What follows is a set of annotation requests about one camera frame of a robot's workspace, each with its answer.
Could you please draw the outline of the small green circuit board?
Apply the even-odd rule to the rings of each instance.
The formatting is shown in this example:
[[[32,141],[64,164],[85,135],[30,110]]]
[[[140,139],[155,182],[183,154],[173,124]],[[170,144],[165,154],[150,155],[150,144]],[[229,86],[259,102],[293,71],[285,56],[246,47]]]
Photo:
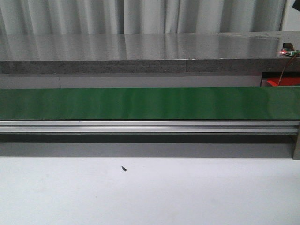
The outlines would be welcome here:
[[[290,56],[290,57],[293,57],[293,56],[298,57],[299,54],[300,54],[299,51],[290,51],[289,49],[282,49],[282,50],[280,51],[280,53],[281,53],[282,55],[286,55],[286,56]]]

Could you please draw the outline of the white curtain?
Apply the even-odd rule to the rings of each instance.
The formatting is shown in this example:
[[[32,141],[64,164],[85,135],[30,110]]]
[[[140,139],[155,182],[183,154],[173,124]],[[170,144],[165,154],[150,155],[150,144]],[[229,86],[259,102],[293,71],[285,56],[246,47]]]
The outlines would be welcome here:
[[[0,32],[161,34],[279,31],[284,0],[3,0]]]

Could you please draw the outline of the green conveyor belt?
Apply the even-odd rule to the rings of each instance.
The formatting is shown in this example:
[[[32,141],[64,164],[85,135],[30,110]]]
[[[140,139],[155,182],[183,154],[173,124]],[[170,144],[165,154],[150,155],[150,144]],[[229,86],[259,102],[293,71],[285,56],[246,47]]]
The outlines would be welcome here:
[[[3,120],[298,120],[299,87],[2,89]]]

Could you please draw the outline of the grey stone counter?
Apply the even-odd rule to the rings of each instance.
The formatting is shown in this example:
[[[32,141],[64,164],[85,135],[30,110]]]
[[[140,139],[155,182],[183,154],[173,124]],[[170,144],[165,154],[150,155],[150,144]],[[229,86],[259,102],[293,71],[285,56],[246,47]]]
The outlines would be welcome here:
[[[280,54],[297,31],[185,34],[2,35],[3,74],[299,71]]]

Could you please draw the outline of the red plastic tray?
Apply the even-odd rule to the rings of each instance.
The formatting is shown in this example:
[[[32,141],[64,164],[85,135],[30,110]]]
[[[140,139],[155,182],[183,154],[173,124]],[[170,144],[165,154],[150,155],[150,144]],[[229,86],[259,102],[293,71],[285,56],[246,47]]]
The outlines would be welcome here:
[[[276,79],[276,78],[269,78],[266,81],[267,87],[299,86],[299,85],[300,85],[300,79],[299,78],[291,78],[291,77],[282,79],[280,83],[279,83],[279,79]]]

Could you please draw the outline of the small black sensor module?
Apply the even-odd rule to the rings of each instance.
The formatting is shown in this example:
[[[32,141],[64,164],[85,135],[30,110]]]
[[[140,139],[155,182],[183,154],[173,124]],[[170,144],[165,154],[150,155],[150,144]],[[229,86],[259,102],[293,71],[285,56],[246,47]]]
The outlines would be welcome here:
[[[292,43],[283,43],[283,49],[285,49],[286,51],[294,51],[294,47]]]

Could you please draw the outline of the aluminium conveyor frame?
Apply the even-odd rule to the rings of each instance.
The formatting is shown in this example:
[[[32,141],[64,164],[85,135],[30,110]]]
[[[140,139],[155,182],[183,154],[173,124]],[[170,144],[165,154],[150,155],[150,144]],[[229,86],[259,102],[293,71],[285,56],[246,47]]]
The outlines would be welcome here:
[[[21,157],[300,157],[298,120],[5,120],[0,154]]]

